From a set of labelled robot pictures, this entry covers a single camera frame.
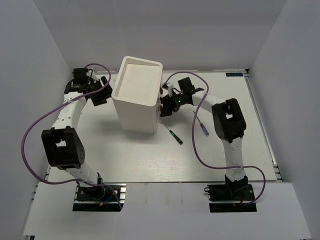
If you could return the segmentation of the white drawer cabinet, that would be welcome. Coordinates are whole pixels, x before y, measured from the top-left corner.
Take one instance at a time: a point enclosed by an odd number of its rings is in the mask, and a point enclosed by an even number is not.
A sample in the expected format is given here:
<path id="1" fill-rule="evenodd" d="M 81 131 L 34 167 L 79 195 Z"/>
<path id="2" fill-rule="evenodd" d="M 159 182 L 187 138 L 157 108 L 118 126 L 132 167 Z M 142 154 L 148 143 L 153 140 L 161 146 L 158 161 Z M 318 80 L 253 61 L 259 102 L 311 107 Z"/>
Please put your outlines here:
<path id="1" fill-rule="evenodd" d="M 133 56 L 123 58 L 111 94 L 123 130 L 157 132 L 162 74 L 160 62 Z"/>

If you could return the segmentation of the blue handled screwdriver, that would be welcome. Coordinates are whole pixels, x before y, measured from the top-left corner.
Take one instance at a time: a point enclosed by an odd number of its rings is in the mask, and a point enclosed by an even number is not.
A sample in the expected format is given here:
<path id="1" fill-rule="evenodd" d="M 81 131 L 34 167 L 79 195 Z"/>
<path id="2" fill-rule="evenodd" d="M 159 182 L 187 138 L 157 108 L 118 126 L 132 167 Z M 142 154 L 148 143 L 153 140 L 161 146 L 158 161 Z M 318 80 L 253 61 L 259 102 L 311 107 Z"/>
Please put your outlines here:
<path id="1" fill-rule="evenodd" d="M 208 137 L 210 134 L 209 134 L 209 132 L 208 132 L 207 128 L 206 128 L 206 127 L 205 127 L 205 125 L 200 121 L 199 117 L 196 115 L 196 112 L 195 112 L 195 111 L 193 111 L 193 113 L 194 113 L 194 115 L 195 115 L 195 117 L 196 117 L 197 121 L 199 122 L 199 125 L 200 125 L 200 127 L 201 127 L 201 129 L 202 129 L 202 131 L 203 131 L 204 135 L 205 135 L 206 137 Z"/>

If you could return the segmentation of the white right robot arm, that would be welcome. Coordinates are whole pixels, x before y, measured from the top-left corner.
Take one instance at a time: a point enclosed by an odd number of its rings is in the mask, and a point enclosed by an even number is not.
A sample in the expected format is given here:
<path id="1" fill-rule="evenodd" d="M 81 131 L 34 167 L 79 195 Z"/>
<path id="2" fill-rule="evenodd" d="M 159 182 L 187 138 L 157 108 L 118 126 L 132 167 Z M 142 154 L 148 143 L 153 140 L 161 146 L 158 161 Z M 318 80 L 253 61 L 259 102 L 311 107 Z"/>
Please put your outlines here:
<path id="1" fill-rule="evenodd" d="M 178 84 L 178 93 L 175 93 L 172 84 L 162 85 L 168 94 L 160 98 L 160 116 L 171 116 L 186 104 L 196 106 L 196 111 L 202 108 L 212 113 L 214 130 L 222 141 L 225 154 L 225 192 L 229 198 L 238 199 L 248 185 L 242 154 L 242 141 L 247 125 L 239 102 L 235 98 L 221 99 L 201 87 L 196 88 L 189 77 L 179 80 Z"/>

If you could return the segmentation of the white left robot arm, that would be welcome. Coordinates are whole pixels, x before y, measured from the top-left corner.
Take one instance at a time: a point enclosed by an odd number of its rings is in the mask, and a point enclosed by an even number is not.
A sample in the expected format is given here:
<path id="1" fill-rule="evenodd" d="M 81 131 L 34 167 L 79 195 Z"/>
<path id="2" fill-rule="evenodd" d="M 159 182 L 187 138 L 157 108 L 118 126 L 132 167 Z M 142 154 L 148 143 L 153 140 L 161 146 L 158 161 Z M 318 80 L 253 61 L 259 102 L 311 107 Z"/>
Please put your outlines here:
<path id="1" fill-rule="evenodd" d="M 64 90 L 63 106 L 50 129 L 43 130 L 41 139 L 51 167 L 72 175 L 88 193 L 99 200 L 105 196 L 106 187 L 100 174 L 86 163 L 84 145 L 77 133 L 83 108 L 91 101 L 100 106 L 112 95 L 106 77 L 98 78 L 89 67 L 75 68 L 73 78 Z"/>

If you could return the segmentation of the slim green precision screwdriver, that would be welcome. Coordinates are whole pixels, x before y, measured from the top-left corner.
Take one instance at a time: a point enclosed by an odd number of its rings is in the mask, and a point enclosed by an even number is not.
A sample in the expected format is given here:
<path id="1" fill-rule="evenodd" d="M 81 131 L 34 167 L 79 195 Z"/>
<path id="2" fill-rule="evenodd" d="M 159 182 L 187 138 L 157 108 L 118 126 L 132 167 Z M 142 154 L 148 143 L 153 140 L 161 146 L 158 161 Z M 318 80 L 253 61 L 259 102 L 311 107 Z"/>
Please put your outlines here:
<path id="1" fill-rule="evenodd" d="M 173 138 L 174 138 L 180 145 L 182 145 L 182 144 L 183 144 L 183 141 L 182 141 L 171 129 L 169 129 L 167 125 L 164 125 L 164 126 L 168 129 L 168 131 L 169 131 L 170 134 L 173 136 Z"/>

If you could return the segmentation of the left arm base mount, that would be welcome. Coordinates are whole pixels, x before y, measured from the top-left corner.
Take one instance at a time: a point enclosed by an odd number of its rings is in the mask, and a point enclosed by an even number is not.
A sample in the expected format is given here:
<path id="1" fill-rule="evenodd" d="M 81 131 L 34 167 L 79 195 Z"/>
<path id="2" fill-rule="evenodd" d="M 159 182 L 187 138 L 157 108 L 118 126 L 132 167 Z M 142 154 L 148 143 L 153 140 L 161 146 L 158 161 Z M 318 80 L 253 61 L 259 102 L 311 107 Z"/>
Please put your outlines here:
<path id="1" fill-rule="evenodd" d="M 76 188 L 73 212 L 120 212 L 125 203 L 126 184 L 116 183 L 108 187 Z"/>

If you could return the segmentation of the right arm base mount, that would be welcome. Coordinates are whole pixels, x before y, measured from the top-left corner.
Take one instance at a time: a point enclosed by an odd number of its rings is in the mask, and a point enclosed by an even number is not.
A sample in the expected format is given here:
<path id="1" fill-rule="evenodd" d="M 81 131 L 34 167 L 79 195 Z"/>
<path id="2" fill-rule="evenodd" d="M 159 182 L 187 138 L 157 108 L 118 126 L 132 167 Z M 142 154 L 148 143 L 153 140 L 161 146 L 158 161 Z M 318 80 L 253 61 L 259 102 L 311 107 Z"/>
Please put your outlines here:
<path id="1" fill-rule="evenodd" d="M 227 193 L 224 184 L 210 184 L 204 189 L 208 194 L 210 213 L 253 213 L 257 212 L 253 187 L 249 184 L 246 188 L 236 192 L 235 195 Z"/>

